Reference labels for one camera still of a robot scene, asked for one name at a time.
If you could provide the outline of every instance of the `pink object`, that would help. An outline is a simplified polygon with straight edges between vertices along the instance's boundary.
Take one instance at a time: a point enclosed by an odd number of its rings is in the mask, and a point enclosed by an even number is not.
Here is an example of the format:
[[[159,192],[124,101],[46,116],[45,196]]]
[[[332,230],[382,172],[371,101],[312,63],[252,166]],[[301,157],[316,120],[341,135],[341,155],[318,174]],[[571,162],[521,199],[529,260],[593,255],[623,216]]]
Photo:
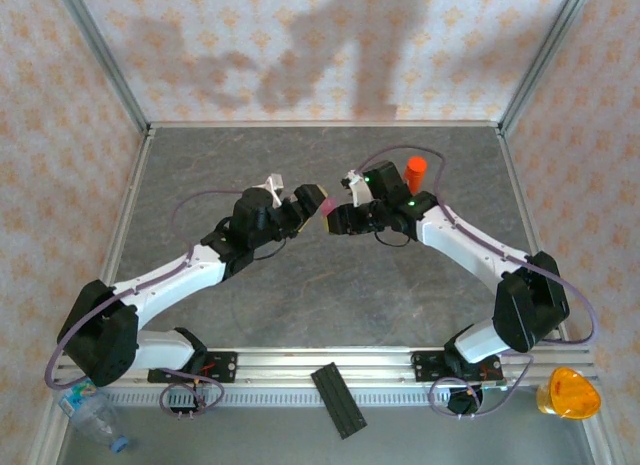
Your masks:
[[[320,213],[322,213],[323,217],[326,217],[331,212],[333,212],[336,208],[338,208],[337,202],[333,197],[327,197],[320,205]]]

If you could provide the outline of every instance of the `patterned wall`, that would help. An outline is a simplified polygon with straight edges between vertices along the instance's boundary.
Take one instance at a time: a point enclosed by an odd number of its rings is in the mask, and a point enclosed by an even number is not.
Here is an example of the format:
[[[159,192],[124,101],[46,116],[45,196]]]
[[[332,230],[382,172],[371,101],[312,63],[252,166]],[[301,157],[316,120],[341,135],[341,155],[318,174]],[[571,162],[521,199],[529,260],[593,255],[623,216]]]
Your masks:
[[[0,11],[0,462],[22,465],[44,365],[100,271],[140,137],[59,0]]]
[[[542,243],[597,307],[595,360],[629,463],[640,463],[638,4],[589,1],[510,139]]]
[[[157,120],[498,120],[562,0],[86,0]]]

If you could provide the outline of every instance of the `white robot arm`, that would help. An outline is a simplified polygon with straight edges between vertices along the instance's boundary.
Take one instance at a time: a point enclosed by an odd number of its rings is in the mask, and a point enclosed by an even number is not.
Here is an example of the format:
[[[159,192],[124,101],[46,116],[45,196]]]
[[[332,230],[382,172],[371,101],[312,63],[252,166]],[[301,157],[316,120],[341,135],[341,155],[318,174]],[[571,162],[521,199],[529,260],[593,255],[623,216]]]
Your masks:
[[[183,298],[243,270],[259,247],[294,238],[326,198],[317,185],[301,185],[282,200],[281,190],[282,177],[271,175],[264,185],[245,190],[233,214],[189,253],[112,287],[100,280],[85,285],[58,342],[92,310],[120,298],[79,328],[64,351],[97,386],[112,383],[130,369],[167,368],[197,374],[207,349],[192,333],[182,328],[142,329]]]
[[[393,163],[385,160],[362,173],[351,171],[342,184],[350,189],[353,203],[341,205],[327,216],[329,233],[356,235],[389,227],[442,252],[495,295],[493,317],[471,325],[445,345],[445,360],[454,376],[502,351],[530,350],[569,315],[562,286],[505,259],[514,257],[558,275],[551,256],[539,252],[531,257],[508,247],[466,223],[450,208],[445,210],[434,195],[413,195]],[[502,255],[479,245],[459,226]]]

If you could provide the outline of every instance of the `orange bottle cap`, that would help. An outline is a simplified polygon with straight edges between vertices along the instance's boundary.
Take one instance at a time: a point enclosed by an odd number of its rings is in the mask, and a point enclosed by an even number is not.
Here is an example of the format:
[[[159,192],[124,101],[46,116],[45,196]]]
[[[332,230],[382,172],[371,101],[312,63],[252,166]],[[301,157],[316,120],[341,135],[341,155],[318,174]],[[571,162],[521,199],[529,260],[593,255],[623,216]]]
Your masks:
[[[422,179],[427,173],[427,161],[422,157],[411,157],[404,170],[404,179],[407,181],[411,193],[416,194],[420,190]]]
[[[422,157],[411,157],[407,162],[407,170],[424,175],[427,172],[427,161]]]

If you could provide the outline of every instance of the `purple cable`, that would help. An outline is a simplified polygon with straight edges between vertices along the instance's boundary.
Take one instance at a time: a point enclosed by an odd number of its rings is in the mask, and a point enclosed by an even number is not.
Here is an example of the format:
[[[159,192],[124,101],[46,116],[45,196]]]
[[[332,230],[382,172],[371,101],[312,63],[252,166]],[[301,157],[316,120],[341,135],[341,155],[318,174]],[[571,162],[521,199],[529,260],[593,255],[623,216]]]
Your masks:
[[[436,196],[436,199],[438,200],[438,205],[440,206],[440,208],[442,209],[442,212],[444,213],[444,215],[447,217],[447,219],[451,222],[451,224],[456,227],[458,230],[460,230],[460,232],[462,232],[463,235],[465,235],[466,237],[468,237],[469,239],[471,239],[472,241],[474,241],[475,243],[477,243],[478,245],[480,245],[481,247],[484,247],[485,249],[500,255],[500,256],[504,256],[505,260],[510,261],[511,263],[515,263],[516,265],[519,265],[521,267],[524,267],[528,270],[531,270],[532,272],[538,273],[550,280],[553,280],[556,283],[559,283],[560,285],[562,285],[563,287],[566,287],[576,298],[578,298],[578,300],[580,300],[582,302],[582,304],[584,305],[585,309],[587,310],[587,313],[589,314],[589,318],[591,320],[591,333],[589,334],[589,336],[587,336],[587,338],[583,338],[581,340],[551,340],[551,339],[547,339],[547,340],[543,340],[544,342],[547,343],[561,343],[563,345],[585,345],[585,344],[590,344],[592,343],[596,337],[598,336],[598,333],[600,331],[600,324],[598,323],[598,317],[596,315],[595,310],[593,309],[593,305],[591,305],[591,303],[589,302],[589,300],[587,299],[587,297],[585,297],[576,287],[574,287],[572,284],[570,284],[569,282],[567,282],[566,280],[564,280],[562,277],[551,273],[547,270],[544,270],[540,267],[537,267],[535,265],[532,265],[528,262],[525,262],[523,260],[520,260],[516,257],[512,257],[511,255],[507,255],[504,254],[502,250],[500,250],[499,248],[494,247],[493,245],[491,245],[490,243],[487,243],[485,240],[483,240],[482,238],[478,237],[477,235],[475,235],[473,232],[471,232],[470,230],[467,230],[466,228],[464,228],[464,226],[459,225],[455,218],[453,217],[453,215],[451,214],[451,212],[449,211],[449,209],[446,206],[446,203],[444,201],[444,199],[442,198],[442,194],[440,193],[440,183],[442,180],[442,175],[444,172],[444,169],[447,165],[447,159],[444,156],[444,154],[438,152],[437,150],[433,150],[431,148],[427,148],[427,147],[421,147],[418,145],[392,145],[390,147],[386,147],[383,148],[382,150],[374,153],[373,155],[371,155],[369,158],[367,158],[364,162],[362,162],[360,164],[360,166],[356,169],[356,173],[361,173],[362,169],[364,167],[366,167],[372,160],[374,160],[375,158],[379,157],[382,154],[385,154],[387,152],[390,152],[391,150],[403,150],[403,149],[410,149],[410,150],[420,150],[423,152],[427,152],[427,153],[431,153],[432,155],[435,155],[436,157],[438,157],[440,159],[440,166],[438,167],[438,170],[436,172],[436,178],[433,182],[433,190],[434,190],[434,195]]]
[[[490,415],[493,412],[496,412],[498,409],[500,409],[505,403],[507,403],[507,401],[515,393],[516,389],[518,388],[518,385],[520,385],[520,382],[522,381],[524,376],[529,371],[529,368],[531,368],[531,365],[533,364],[533,355],[530,355],[528,353],[522,353],[522,354],[519,354],[519,353],[505,353],[505,354],[502,354],[502,355],[506,356],[506,357],[517,357],[517,356],[527,357],[529,359],[529,362],[524,367],[524,370],[522,370],[522,373],[520,374],[518,379],[514,382],[513,386],[509,389],[507,394],[493,408],[490,408],[489,410],[486,410],[484,412],[473,413],[473,414],[469,415],[468,417],[467,417],[467,415],[449,413],[449,412],[445,412],[443,410],[440,410],[436,406],[436,400],[435,400],[435,396],[434,396],[434,391],[435,391],[435,388],[438,385],[440,385],[441,383],[443,383],[445,381],[446,382],[457,382],[457,383],[460,383],[460,384],[464,385],[467,388],[467,390],[469,390],[471,395],[473,396],[473,399],[476,402],[476,407],[480,408],[480,400],[478,399],[478,395],[477,395],[476,391],[471,387],[469,382],[467,382],[466,380],[463,380],[461,378],[456,378],[456,377],[443,377],[443,378],[439,378],[438,380],[433,382],[433,384],[429,388],[429,392],[427,393],[427,400],[429,401],[429,405],[431,406],[431,409],[434,412],[436,412],[438,415],[442,415],[443,417],[447,417],[447,418],[457,418],[458,420],[462,419],[463,417],[471,418],[471,419],[473,419],[475,417],[486,417],[487,415]]]
[[[176,205],[176,207],[173,209],[173,212],[171,214],[171,221],[170,221],[170,228],[173,231],[173,233],[180,239],[182,240],[187,246],[188,246],[188,251],[187,254],[185,256],[185,260],[178,265],[176,268],[174,268],[173,270],[168,271],[167,273],[156,277],[152,280],[148,280],[144,283],[141,283],[139,285],[137,285],[137,287],[134,288],[130,288],[128,290],[124,290],[116,295],[114,295],[113,297],[109,298],[108,300],[106,300],[104,303],[101,303],[100,305],[98,305],[96,308],[94,308],[93,310],[91,310],[89,313],[87,313],[85,316],[83,316],[80,320],[78,320],[68,331],[67,333],[64,334],[64,336],[60,339],[60,342],[58,343],[58,345],[56,346],[55,350],[53,351],[53,353],[51,354],[51,358],[49,358],[49,361],[47,362],[47,366],[45,367],[45,371],[44,371],[44,381],[47,384],[47,386],[53,390],[65,390],[67,388],[71,388],[72,386],[76,385],[77,383],[80,383],[81,381],[83,381],[86,377],[80,377],[76,380],[73,380],[69,383],[64,383],[64,384],[58,384],[55,382],[55,379],[53,378],[53,370],[55,368],[56,362],[58,361],[58,359],[60,358],[60,355],[62,355],[62,352],[64,351],[64,348],[67,346],[67,344],[69,343],[69,341],[71,340],[71,338],[73,338],[73,336],[78,333],[78,330],[80,330],[87,322],[89,322],[89,320],[91,320],[93,317],[95,317],[96,315],[102,313],[104,310],[106,310],[111,304],[115,303],[116,301],[128,297],[129,295],[133,294],[133,293],[137,293],[139,290],[144,290],[145,288],[149,288],[152,287],[153,285],[157,285],[158,283],[161,283],[175,275],[177,275],[178,273],[180,273],[182,270],[184,270],[184,268],[189,264],[191,257],[193,256],[193,244],[189,241],[188,238],[186,238],[184,235],[182,235],[182,233],[176,228],[175,226],[175,219],[176,216],[178,214],[178,211],[189,201],[193,200],[196,197],[200,197],[202,195],[207,195],[207,194],[241,194],[242,192],[238,191],[238,190],[204,190],[201,192],[197,192],[194,193],[193,195],[188,196],[187,198],[185,198],[184,200],[182,200],[180,203],[178,203],[178,205]],[[183,373],[183,372],[178,372],[175,370],[163,370],[166,373],[172,373],[174,375],[178,375]],[[222,389],[222,385],[220,385],[218,382],[216,382],[213,379],[210,379],[208,377],[200,377],[197,375],[189,375],[186,378],[194,378],[197,380],[202,380],[204,382],[209,382],[209,383],[213,383],[214,385],[220,387],[220,389],[222,390],[222,395],[224,395],[224,390]],[[168,391],[168,389],[173,388],[171,386],[167,387],[167,389],[165,389],[163,391],[163,393],[160,395],[161,398],[161,407],[162,407],[162,397],[164,397],[164,394],[166,393],[166,391]],[[212,405],[209,405],[207,407],[205,407],[203,410],[207,410],[208,408],[210,408]]]
[[[161,372],[163,373],[167,373],[170,375],[175,375],[176,377],[181,377],[181,378],[188,378],[190,380],[200,380],[201,382],[207,382],[207,383],[211,383],[213,385],[215,385],[216,387],[218,387],[220,389],[220,395],[218,396],[218,398],[216,398],[213,402],[211,402],[209,405],[207,405],[206,407],[198,410],[197,412],[189,412],[189,417],[193,418],[193,417],[197,417],[198,415],[202,415],[203,413],[206,413],[208,410],[210,410],[211,408],[215,407],[218,403],[220,403],[220,400],[222,400],[224,398],[224,387],[222,386],[222,384],[220,382],[218,382],[217,380],[214,380],[213,378],[209,378],[209,377],[204,377],[204,376],[200,376],[200,375],[192,375],[190,373],[184,373],[184,372],[179,372],[177,370],[170,370],[168,368],[161,368],[160,369]],[[160,393],[160,408],[162,409],[162,411],[168,415],[171,416],[177,416],[178,419],[180,419],[182,417],[182,413],[174,413],[172,412],[169,407],[167,407],[163,402],[164,402],[164,396],[172,389],[174,389],[175,387],[182,387],[186,390],[189,391],[189,393],[191,395],[193,395],[193,397],[196,399],[196,401],[199,404],[203,404],[204,403],[204,397],[199,397],[198,394],[195,392],[195,390],[192,390],[187,384],[185,383],[172,383],[171,385],[169,385],[167,388],[165,388],[162,393]]]

